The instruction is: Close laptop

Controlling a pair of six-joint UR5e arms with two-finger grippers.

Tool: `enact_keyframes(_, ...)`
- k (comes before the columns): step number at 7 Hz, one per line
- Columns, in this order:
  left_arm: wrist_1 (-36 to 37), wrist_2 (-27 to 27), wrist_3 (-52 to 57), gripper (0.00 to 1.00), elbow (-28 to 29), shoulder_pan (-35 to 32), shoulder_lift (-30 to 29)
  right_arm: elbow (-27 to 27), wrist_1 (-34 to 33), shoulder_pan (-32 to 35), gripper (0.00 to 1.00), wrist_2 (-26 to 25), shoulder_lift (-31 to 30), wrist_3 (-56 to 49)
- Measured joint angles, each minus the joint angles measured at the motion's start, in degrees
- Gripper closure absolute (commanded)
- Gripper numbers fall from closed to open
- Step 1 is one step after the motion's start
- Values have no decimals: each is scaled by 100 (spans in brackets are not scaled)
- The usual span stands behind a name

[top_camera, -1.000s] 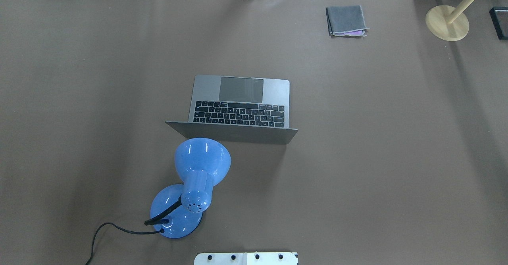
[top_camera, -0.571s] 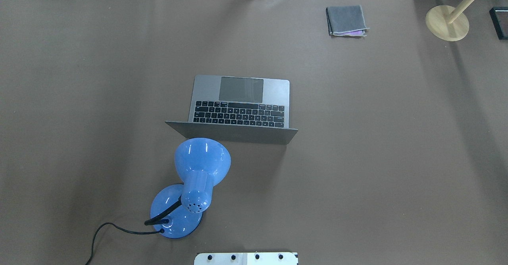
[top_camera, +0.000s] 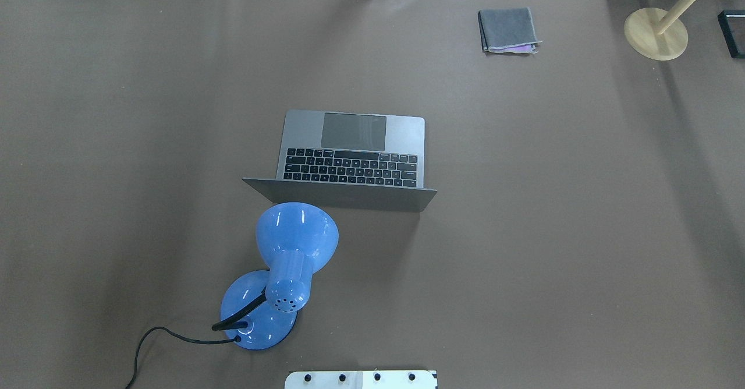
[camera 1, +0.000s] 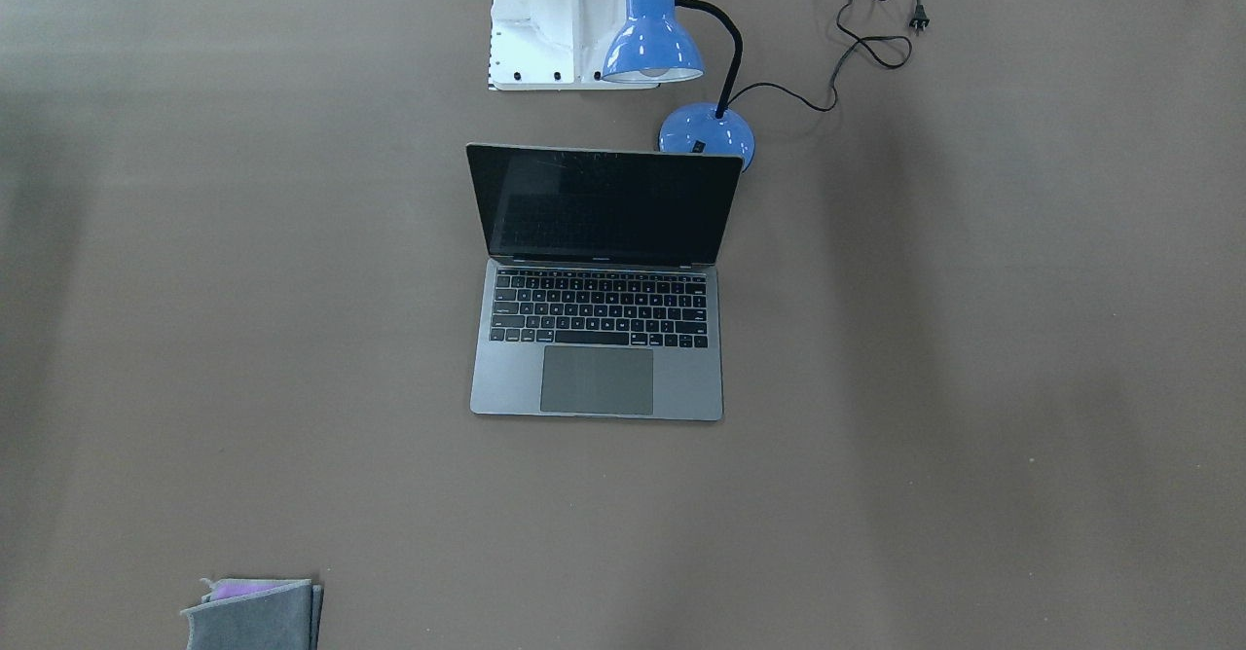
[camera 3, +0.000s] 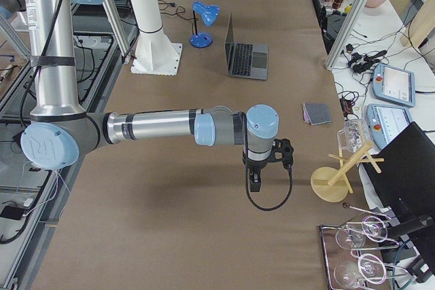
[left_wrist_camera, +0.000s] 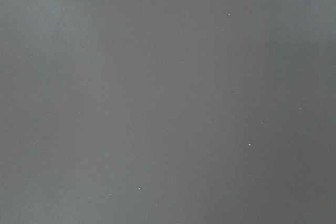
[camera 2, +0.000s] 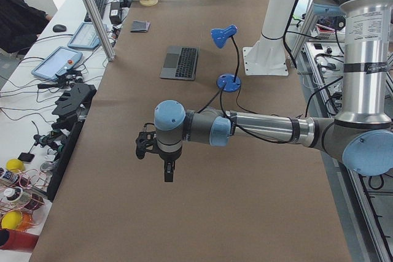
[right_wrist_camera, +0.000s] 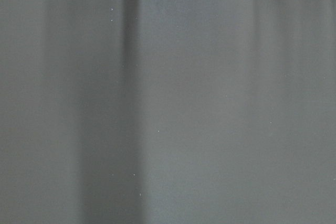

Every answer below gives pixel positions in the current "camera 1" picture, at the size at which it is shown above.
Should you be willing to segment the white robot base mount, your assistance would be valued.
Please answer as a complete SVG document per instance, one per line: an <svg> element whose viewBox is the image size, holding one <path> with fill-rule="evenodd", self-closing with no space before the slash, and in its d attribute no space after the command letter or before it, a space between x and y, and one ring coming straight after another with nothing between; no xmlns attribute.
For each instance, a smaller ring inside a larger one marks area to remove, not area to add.
<svg viewBox="0 0 1246 650"><path fill-rule="evenodd" d="M604 78L625 0L493 0L488 86L521 90L635 90Z"/></svg>

